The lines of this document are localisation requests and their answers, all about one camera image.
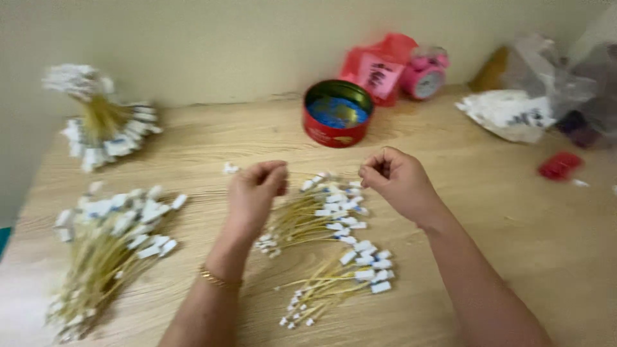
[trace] pink label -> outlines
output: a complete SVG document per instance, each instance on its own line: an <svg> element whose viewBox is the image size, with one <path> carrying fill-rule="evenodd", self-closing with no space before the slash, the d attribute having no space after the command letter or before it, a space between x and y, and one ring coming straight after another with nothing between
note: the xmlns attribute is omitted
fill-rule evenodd
<svg viewBox="0 0 617 347"><path fill-rule="evenodd" d="M372 54L364 53L360 60L357 84L372 95L386 99L404 68L402 64L385 62Z"/></svg>

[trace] round tin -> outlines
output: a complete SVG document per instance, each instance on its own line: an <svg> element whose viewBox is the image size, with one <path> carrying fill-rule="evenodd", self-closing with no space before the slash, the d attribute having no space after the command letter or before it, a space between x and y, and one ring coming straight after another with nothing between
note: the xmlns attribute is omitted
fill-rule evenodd
<svg viewBox="0 0 617 347"><path fill-rule="evenodd" d="M321 124L309 113L308 107L313 102L325 98L347 99L363 109L368 118L358 124L355 123L357 119L355 112L341 112L336 117L343 118L348 124L347 128L339 129ZM317 143L327 147L353 146L366 135L368 123L373 116L373 109L371 96L362 87L342 80L322 81L310 87L304 95L304 131Z"/></svg>

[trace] wood grain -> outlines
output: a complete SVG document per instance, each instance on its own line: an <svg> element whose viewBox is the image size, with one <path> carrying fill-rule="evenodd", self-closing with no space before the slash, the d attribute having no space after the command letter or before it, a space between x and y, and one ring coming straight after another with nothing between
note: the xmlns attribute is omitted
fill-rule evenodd
<svg viewBox="0 0 617 347"><path fill-rule="evenodd" d="M126 289L103 323L74 346L154 346L207 254L226 211L223 163L245 167L270 159L292 171L354 173L384 145L415 155L439 194L487 258L545 324L560 346L617 346L617 197L610 153L582 152L559 134L537 146L503 141L476 126L453 103L466 92L452 88L417 104L378 109L367 137L353 148L322 147L304 135L300 101L169 110L165 132L121 163L86 175L67 156L60 135L45 155L0 264L0 345L47 346L41 328L54 285L62 281L67 249L51 225L74 206L93 180L106 192L163 184L191 200L171 233L181 248ZM580 188L539 177L536 167L555 151L581 155ZM302 177L291 177L297 186ZM277 325L292 288L339 245L289 249L274 261L254 253L242 291L240 342L245 346L462 346L451 304L424 235L379 196L367 192L373 215L360 232L396 256L394 290L358 296L315 326L289 331Z"/></svg>

